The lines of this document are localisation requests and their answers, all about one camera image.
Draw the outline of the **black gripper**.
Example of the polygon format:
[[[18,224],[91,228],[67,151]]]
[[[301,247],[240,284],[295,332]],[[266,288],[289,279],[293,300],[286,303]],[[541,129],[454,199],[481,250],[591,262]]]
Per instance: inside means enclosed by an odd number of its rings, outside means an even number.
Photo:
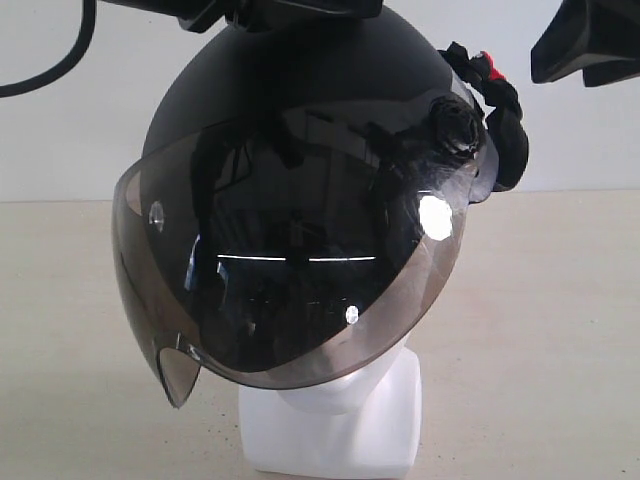
[[[576,72],[587,88],[639,77],[639,3],[565,0],[530,51],[530,76],[549,84]]]

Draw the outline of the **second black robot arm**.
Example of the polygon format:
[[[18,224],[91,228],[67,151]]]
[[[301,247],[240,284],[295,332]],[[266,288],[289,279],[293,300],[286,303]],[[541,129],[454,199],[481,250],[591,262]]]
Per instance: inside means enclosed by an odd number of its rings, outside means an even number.
[[[118,1],[118,6],[175,18],[204,33],[220,19],[270,31],[311,19],[374,19],[382,1]],[[563,1],[530,50],[530,77],[549,84],[576,72],[587,88],[639,77],[637,1]]]

